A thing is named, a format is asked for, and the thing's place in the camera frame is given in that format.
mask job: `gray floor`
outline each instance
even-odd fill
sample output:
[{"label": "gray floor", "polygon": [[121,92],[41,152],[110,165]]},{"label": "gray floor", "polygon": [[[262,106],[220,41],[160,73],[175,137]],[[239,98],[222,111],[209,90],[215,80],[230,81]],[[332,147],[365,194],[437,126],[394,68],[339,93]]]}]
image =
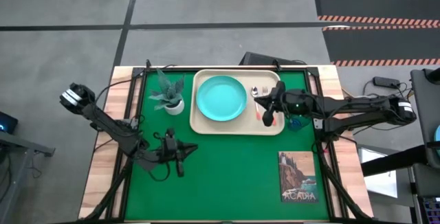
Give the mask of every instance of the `gray floor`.
[{"label": "gray floor", "polygon": [[[122,24],[129,0],[0,0],[0,26]],[[137,0],[132,24],[317,21],[314,0]],[[99,91],[109,80],[120,31],[0,32],[0,109],[20,119],[17,134],[56,147],[36,158],[13,223],[73,221],[96,137],[58,103],[71,82]],[[319,28],[130,31],[122,65],[235,65],[244,52],[329,64]],[[339,68],[342,85],[360,94],[373,76],[408,82],[416,67]],[[368,86],[371,92],[380,92]],[[361,144],[401,150],[420,144],[418,123],[390,132],[364,131]],[[374,203],[380,219],[410,221],[407,209]]]}]

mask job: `black metal frame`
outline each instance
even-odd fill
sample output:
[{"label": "black metal frame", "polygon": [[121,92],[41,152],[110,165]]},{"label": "black metal frame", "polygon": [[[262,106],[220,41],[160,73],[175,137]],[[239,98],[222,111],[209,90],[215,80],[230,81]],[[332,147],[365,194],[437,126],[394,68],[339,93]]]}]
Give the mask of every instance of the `black metal frame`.
[{"label": "black metal frame", "polygon": [[[279,71],[277,70],[277,68],[275,67],[252,67],[252,66],[240,66],[240,69],[253,69],[253,70],[271,70],[271,71]],[[139,73],[139,70],[143,70],[145,68],[133,68],[132,71],[132,76],[137,75]],[[199,71],[202,69],[218,69],[218,67],[185,67],[185,68],[165,68],[162,69],[162,71],[173,71],[173,72],[185,72],[185,71]],[[237,66],[233,66],[233,67],[222,67],[221,69],[237,69]],[[317,67],[284,67],[280,69],[281,71],[300,71],[304,73],[304,77],[305,77],[305,82],[306,82],[306,86],[308,88],[308,90],[311,91],[311,83],[310,83],[310,79],[309,76],[313,76],[315,83],[316,83],[316,89],[317,89],[317,94],[319,96],[322,96],[322,86],[320,84],[320,76],[318,73],[318,68]],[[143,99],[145,96],[145,89],[146,89],[146,81],[148,78],[148,70],[146,70],[146,74],[143,74],[141,77],[141,85],[140,85],[140,92],[139,92],[139,97],[137,100],[137,107],[136,107],[136,115],[139,116],[142,112],[142,104],[143,104]],[[126,104],[126,109],[125,109],[125,114],[124,117],[129,117],[130,113],[129,111],[131,110],[131,103],[133,101],[133,96],[134,96],[134,91],[135,91],[135,80],[133,80],[130,84],[130,88],[129,88],[129,95],[127,98],[127,104]],[[338,168],[338,163],[337,163],[337,159],[336,159],[336,152],[335,152],[335,148],[333,146],[333,144],[329,145],[329,154],[330,154],[330,158],[331,158],[331,169],[332,171],[335,173],[336,177],[340,180],[340,173],[339,173],[339,168]],[[116,163],[115,163],[115,168],[113,170],[113,176],[114,175],[118,175],[118,172],[120,170],[120,165],[122,163],[122,154],[121,156],[116,158]],[[325,176],[324,173],[321,173],[322,176],[322,181],[323,181],[323,185],[324,185],[324,192],[325,192],[325,199],[326,199],[326,204],[327,204],[327,211],[329,213],[329,218],[330,220],[335,218],[335,210],[334,210],[334,206],[333,206],[333,201],[331,198],[331,191],[330,191],[330,183],[329,183],[329,179]],[[111,220],[118,220],[118,221],[123,221],[125,218],[125,214],[126,214],[126,210],[127,210],[127,200],[128,200],[128,193],[129,193],[129,184],[130,184],[130,180],[131,180],[131,171],[128,174],[128,177],[124,180],[124,186],[122,189],[122,196],[121,196],[121,203],[120,203],[120,211],[118,214],[117,218],[113,218],[113,204],[111,204],[111,208],[109,208],[107,210],[106,216],[105,218],[109,221]],[[340,203],[340,209],[341,209],[341,214],[343,218],[348,218],[348,212],[347,212],[347,207],[344,204],[344,201],[342,200],[342,197],[340,195],[338,195],[338,200]]]}]

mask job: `utensil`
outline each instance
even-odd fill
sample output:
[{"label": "utensil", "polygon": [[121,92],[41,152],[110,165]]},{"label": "utensil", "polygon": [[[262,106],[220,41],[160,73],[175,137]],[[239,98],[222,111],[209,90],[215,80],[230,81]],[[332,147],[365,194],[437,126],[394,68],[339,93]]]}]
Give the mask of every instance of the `utensil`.
[{"label": "utensil", "polygon": [[[259,89],[257,87],[252,87],[250,89],[250,95],[254,98],[259,96]],[[259,105],[255,102],[256,119],[261,120],[261,114],[259,110]]]},{"label": "utensil", "polygon": [[207,118],[229,121],[246,107],[248,95],[243,85],[231,76],[213,76],[197,90],[197,107]]},{"label": "utensil", "polygon": [[[269,93],[269,91],[268,91],[267,87],[263,87],[263,96],[266,96],[268,93]],[[274,121],[272,122],[272,125],[276,126],[275,117],[274,117]]]}]

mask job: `green tablecloth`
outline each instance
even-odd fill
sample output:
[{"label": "green tablecloth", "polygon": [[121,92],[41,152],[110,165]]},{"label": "green tablecloth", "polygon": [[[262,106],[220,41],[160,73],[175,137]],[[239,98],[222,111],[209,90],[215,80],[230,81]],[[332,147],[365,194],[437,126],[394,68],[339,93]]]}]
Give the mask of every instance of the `green tablecloth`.
[{"label": "green tablecloth", "polygon": [[[167,72],[171,80],[183,73]],[[153,181],[136,164],[133,167],[126,208],[126,220],[327,220],[327,204],[318,157],[314,166],[318,186],[317,203],[283,203],[278,173],[278,151],[310,151],[314,142],[313,126],[298,132],[287,129],[275,136],[201,135],[189,124],[190,100],[195,72],[185,73],[183,97],[185,109],[178,116],[165,110],[154,111],[156,101],[148,99],[150,90],[158,90],[157,74],[149,74],[140,125],[151,148],[159,146],[153,132],[163,135],[174,127],[178,139],[196,143],[198,150],[184,162],[185,176],[177,177],[175,163],[163,182]],[[303,72],[280,72],[287,89],[306,89]],[[158,166],[153,174],[166,175]]]}]

